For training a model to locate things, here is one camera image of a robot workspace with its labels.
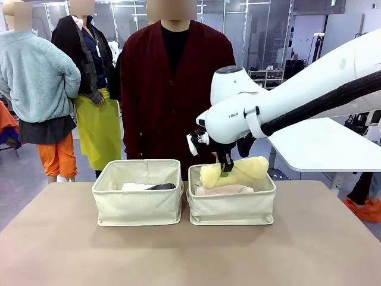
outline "black shirt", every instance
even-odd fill
[[[181,56],[184,53],[186,41],[188,40],[189,30],[182,32],[172,32],[161,26],[163,41],[167,50],[168,59],[172,68],[172,75],[177,72]]]
[[[89,32],[86,31],[85,29],[82,29],[82,35],[86,44],[88,45],[88,48],[91,52],[91,56],[93,58],[96,76],[98,78],[97,88],[98,89],[105,88],[107,86],[106,76],[105,76],[105,72],[103,71],[102,59],[99,57],[98,51],[96,50],[96,42],[95,42],[96,37],[94,35],[93,28],[90,25],[88,25],[88,29],[90,30],[92,37],[91,35],[89,35]]]

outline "mannequin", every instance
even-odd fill
[[[56,182],[58,175],[74,181],[71,131],[76,124],[70,114],[80,72],[65,53],[32,31],[30,4],[19,11],[15,2],[22,1],[5,0],[2,5],[9,31],[0,33],[0,92],[12,101],[19,118],[20,141],[37,145],[48,183]]]
[[[8,28],[14,30],[14,3],[23,2],[21,0],[5,0],[2,4],[2,11],[7,21]]]
[[[118,104],[110,97],[115,73],[113,54],[104,34],[91,23],[90,11],[71,8],[70,12],[77,15],[59,20],[52,43],[81,71],[79,96],[74,100],[79,142],[98,177],[109,162],[121,159]]]

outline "lanyard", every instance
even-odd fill
[[[96,37],[95,33],[94,33],[94,40],[95,40],[96,52],[98,53],[98,57],[100,58],[101,57],[101,52],[99,50],[99,41],[98,41],[98,38]]]

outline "white towel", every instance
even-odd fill
[[[267,176],[268,161],[264,157],[253,157],[237,160],[227,177],[221,177],[221,164],[210,164],[201,167],[200,181],[206,189],[226,185],[252,185],[254,181]]]
[[[121,187],[122,191],[144,191],[145,189],[152,188],[156,185],[145,185],[145,184],[136,184],[136,183],[125,183]]]

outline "orange shoe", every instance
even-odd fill
[[[381,201],[378,200],[375,204],[370,202],[360,209],[355,208],[354,214],[366,222],[381,223]]]
[[[366,205],[366,206],[372,206],[373,203],[372,203],[369,199],[367,199],[367,200],[365,201],[365,205]]]
[[[353,213],[354,213],[355,210],[357,209],[357,207],[355,206],[355,204],[353,203],[353,201],[351,201],[349,198],[346,198],[345,200],[343,200],[343,203],[344,203],[344,205],[346,205],[346,207],[349,208]]]

